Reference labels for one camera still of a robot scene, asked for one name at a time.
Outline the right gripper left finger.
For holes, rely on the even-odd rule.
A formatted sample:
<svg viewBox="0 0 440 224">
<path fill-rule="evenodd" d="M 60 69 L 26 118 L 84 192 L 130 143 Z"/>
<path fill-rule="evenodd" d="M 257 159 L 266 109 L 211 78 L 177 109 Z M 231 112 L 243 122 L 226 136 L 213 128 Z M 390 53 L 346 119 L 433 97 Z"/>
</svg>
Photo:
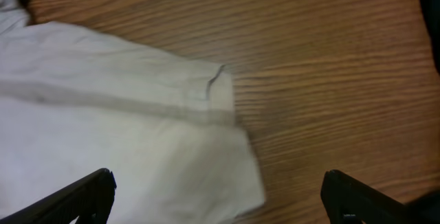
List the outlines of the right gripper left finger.
<svg viewBox="0 0 440 224">
<path fill-rule="evenodd" d="M 106 224 L 116 188 L 113 173 L 101 168 L 1 219 L 1 224 Z"/>
</svg>

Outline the beige cotton shorts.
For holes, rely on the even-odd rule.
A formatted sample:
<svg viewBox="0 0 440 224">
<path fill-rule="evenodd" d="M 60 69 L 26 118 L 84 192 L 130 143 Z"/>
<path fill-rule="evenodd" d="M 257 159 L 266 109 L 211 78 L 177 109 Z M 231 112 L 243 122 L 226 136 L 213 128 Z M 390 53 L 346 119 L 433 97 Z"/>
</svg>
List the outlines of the beige cotton shorts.
<svg viewBox="0 0 440 224">
<path fill-rule="evenodd" d="M 265 202 L 223 65 L 1 0 L 1 215 L 100 168 L 110 223 L 229 223 Z"/>
</svg>

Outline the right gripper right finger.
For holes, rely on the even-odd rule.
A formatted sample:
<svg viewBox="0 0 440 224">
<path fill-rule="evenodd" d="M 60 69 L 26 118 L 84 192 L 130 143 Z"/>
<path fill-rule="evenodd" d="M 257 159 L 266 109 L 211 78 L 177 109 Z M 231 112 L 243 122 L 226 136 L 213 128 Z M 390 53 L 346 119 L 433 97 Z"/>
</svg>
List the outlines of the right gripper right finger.
<svg viewBox="0 0 440 224">
<path fill-rule="evenodd" d="M 331 224 L 439 223 L 439 191 L 403 204 L 339 171 L 324 174 L 320 197 Z"/>
</svg>

